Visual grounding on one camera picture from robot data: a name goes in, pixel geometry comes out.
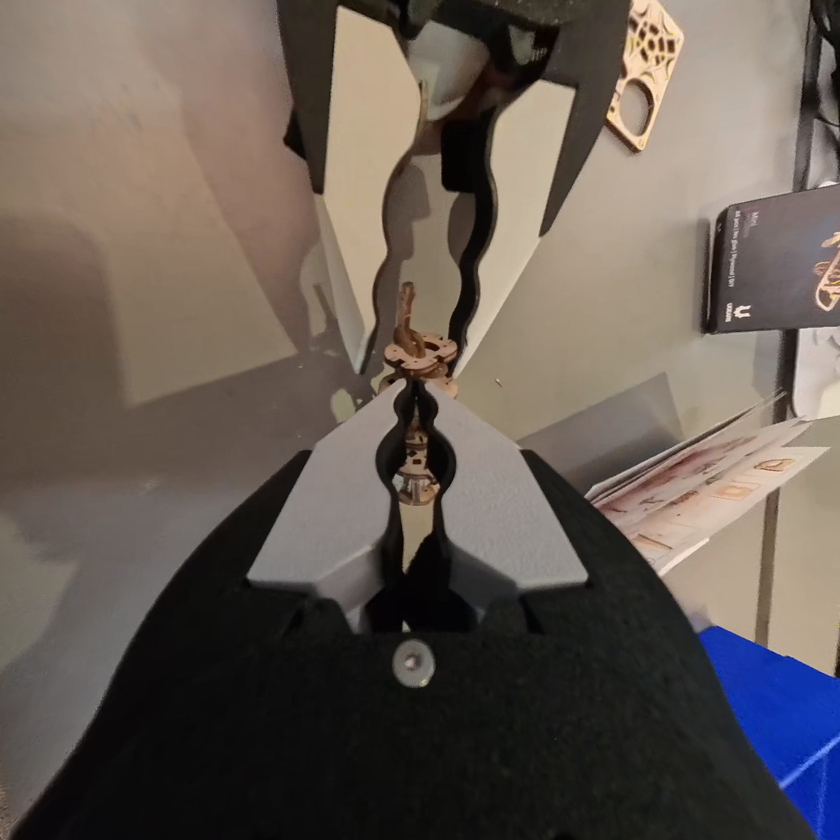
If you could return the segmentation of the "white device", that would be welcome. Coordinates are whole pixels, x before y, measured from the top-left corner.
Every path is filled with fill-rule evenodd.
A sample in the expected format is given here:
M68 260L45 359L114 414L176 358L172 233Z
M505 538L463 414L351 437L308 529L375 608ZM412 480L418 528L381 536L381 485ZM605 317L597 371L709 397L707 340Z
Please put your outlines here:
M797 333L792 411L806 421L839 416L839 328Z

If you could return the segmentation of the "black cardboard box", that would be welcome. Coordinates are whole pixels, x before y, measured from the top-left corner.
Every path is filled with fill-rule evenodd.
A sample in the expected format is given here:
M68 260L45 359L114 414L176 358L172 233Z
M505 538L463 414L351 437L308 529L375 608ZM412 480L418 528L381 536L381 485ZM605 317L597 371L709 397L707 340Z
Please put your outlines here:
M720 213L704 333L838 325L838 184L733 204Z

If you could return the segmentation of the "blue plastic bin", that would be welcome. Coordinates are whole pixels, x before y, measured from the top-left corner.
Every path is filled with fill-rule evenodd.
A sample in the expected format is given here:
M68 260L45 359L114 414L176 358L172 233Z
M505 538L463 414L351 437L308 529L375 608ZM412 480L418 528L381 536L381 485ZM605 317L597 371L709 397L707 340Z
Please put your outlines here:
M719 626L699 635L756 753L817 838L839 838L839 680Z

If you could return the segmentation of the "illustrated instruction booklet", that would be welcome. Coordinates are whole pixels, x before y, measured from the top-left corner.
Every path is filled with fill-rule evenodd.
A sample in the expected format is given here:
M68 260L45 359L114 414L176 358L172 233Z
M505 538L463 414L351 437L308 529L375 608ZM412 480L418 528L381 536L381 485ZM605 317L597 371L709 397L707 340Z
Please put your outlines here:
M594 485L585 498L664 577L829 451L795 441L812 423L763 426L775 395Z

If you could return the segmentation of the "laser-cut wooden parts sheet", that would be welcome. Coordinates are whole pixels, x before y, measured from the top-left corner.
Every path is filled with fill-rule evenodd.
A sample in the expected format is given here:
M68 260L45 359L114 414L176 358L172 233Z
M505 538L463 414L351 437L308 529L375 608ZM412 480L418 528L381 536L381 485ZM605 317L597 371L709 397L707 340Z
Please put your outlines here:
M658 1L632 1L629 9L622 67L606 125L635 152L644 151L685 44L685 34ZM622 115L628 88L640 90L647 102L642 129L632 130Z

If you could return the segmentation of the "small wooden model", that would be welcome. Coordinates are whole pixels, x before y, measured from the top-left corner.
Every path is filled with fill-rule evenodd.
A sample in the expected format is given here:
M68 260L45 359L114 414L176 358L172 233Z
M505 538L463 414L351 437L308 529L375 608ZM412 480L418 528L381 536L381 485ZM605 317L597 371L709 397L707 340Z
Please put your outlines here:
M455 341L432 332L419 332L412 326L413 304L416 297L412 282L401 285L392 342L384 350L384 361L392 372L379 382L376 392L382 394L399 379L408 382L435 383L451 397L458 386L449 373L458 345ZM394 482L402 504L423 507L434 501L439 482L427 466L428 435L422 429L418 412L405 433L406 459L396 473Z

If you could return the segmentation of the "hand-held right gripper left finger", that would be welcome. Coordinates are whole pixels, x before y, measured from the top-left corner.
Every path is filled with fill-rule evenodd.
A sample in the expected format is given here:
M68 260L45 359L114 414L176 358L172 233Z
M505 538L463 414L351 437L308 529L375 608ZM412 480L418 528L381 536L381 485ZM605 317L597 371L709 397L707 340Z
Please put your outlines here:
M376 457L388 434L404 440L405 380L390 385L313 448L247 582L336 602L354 632L383 587L382 544L396 502Z

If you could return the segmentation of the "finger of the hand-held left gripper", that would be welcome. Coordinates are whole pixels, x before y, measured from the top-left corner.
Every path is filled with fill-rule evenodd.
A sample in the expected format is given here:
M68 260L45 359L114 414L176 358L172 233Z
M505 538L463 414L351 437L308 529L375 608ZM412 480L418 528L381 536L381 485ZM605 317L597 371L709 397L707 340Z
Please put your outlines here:
M335 317L364 372L377 324L375 282L389 253L385 199L413 147L422 97L393 30L337 11L322 192L315 207Z
M486 169L491 193L489 239L476 262L477 307L453 375L461 375L487 335L542 238L556 165L576 90L533 82L506 103L490 128Z

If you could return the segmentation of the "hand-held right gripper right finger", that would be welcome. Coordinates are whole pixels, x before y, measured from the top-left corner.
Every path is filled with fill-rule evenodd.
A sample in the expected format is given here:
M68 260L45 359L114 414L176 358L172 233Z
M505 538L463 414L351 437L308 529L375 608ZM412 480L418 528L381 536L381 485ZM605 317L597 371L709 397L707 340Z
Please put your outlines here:
M586 586L523 450L440 386L413 393L439 490L408 515L408 630L468 631L499 602Z

